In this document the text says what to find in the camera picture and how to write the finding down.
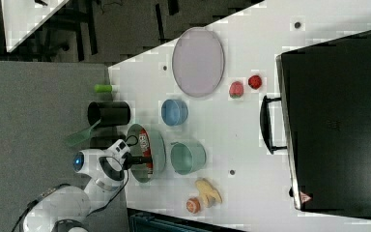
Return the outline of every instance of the green bowl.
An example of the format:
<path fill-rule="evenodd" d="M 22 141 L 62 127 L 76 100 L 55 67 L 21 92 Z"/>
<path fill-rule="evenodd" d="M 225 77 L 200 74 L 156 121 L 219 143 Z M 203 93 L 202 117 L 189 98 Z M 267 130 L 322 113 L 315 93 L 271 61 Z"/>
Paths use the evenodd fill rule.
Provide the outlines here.
<path fill-rule="evenodd" d="M 196 140 L 172 143 L 171 164 L 180 175 L 198 171 L 206 164 L 206 152 Z"/>

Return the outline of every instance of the blue bowl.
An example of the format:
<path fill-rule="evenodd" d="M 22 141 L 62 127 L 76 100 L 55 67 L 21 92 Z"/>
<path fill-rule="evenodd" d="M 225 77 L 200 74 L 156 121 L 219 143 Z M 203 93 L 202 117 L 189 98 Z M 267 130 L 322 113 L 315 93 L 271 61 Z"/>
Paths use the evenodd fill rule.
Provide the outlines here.
<path fill-rule="evenodd" d="M 188 116 L 188 109 L 184 101 L 166 100 L 161 107 L 161 117 L 170 127 L 181 125 Z"/>

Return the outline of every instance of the white table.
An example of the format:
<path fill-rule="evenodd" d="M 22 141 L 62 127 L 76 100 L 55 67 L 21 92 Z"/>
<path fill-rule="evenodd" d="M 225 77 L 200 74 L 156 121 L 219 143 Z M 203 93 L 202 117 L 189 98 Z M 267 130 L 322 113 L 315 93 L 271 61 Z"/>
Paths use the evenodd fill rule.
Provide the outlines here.
<path fill-rule="evenodd" d="M 12 52 L 69 2 L 69 0 L 43 1 L 47 3 L 47 7 L 35 3 L 34 0 L 1 0 L 8 52 Z"/>
<path fill-rule="evenodd" d="M 302 23 L 299 30 L 294 28 L 297 21 Z M 159 130 L 167 151 L 166 169 L 159 179 L 139 184 L 130 174 L 128 207 L 244 231 L 371 231 L 371 220 L 295 210 L 288 195 L 291 180 L 286 151 L 272 156 L 259 128 L 263 96 L 279 93 L 275 57 L 371 29 L 371 1 L 267 0 L 207 29 L 218 34 L 226 64 L 222 82 L 204 99 L 188 97 L 176 85 L 170 62 L 176 41 L 109 68 L 111 83 L 119 88 L 115 101 L 127 101 L 132 108 L 130 124 Z M 246 84 L 256 73 L 265 80 L 260 91 Z M 241 100 L 228 96 L 235 80 L 245 83 Z M 169 128 L 160 118 L 160 107 L 170 98 L 180 98 L 188 105 L 188 119 L 180 127 Z M 275 146 L 281 146 L 285 138 L 280 103 L 272 106 Z M 205 146 L 208 163 L 203 170 L 181 176 L 171 166 L 170 143 L 187 137 Z M 234 176 L 229 174 L 231 169 L 236 170 Z M 218 188 L 224 202 L 195 216 L 186 210 L 186 201 L 198 195 L 194 181 L 200 177 Z"/>

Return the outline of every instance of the plastic container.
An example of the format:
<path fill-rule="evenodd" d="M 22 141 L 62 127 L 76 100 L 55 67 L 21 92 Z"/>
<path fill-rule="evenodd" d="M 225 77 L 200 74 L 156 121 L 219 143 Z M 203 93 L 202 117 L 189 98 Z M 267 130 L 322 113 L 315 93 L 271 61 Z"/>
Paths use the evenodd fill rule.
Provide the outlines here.
<path fill-rule="evenodd" d="M 180 175 L 198 171 L 206 164 L 206 151 L 196 140 L 172 143 L 171 164 Z"/>
<path fill-rule="evenodd" d="M 161 107 L 161 117 L 170 127 L 181 125 L 188 117 L 186 103 L 181 100 L 166 100 Z"/>
<path fill-rule="evenodd" d="M 135 143 L 135 138 L 129 138 L 130 136 L 134 135 L 138 138 L 141 130 L 143 129 L 142 126 L 138 124 L 133 124 L 128 129 L 128 143 Z M 164 170 L 165 167 L 165 148 L 164 148 L 164 141 L 162 140 L 161 134 L 158 130 L 144 128 L 146 133 L 149 136 L 150 142 L 150 150 L 153 159 L 153 174 L 149 175 L 149 169 L 147 164 L 139 164 L 133 165 L 130 169 L 131 174 L 134 178 L 140 183 L 148 183 L 154 178 L 158 177 L 158 175 Z M 134 157 L 143 156 L 143 152 L 141 151 L 140 143 L 137 143 L 134 146 L 130 147 L 131 155 Z"/>
<path fill-rule="evenodd" d="M 91 102 L 87 110 L 90 126 L 101 120 L 97 128 L 127 125 L 130 121 L 130 107 L 125 101 Z"/>

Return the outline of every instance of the white robot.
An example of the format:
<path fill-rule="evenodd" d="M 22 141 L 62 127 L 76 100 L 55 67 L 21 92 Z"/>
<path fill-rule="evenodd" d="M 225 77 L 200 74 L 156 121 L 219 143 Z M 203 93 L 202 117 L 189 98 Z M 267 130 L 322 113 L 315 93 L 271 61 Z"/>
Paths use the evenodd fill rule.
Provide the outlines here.
<path fill-rule="evenodd" d="M 126 185 L 123 185 L 125 170 L 133 164 L 147 162 L 152 162 L 151 158 L 134 158 L 128 144 L 121 139 L 104 151 L 80 151 L 74 156 L 73 168 L 76 173 L 92 178 L 86 188 L 62 185 L 44 192 L 28 205 L 28 210 L 19 218 L 21 220 L 25 216 L 20 231 L 88 232 L 82 224 L 83 220 L 107 207 L 120 193 Z"/>

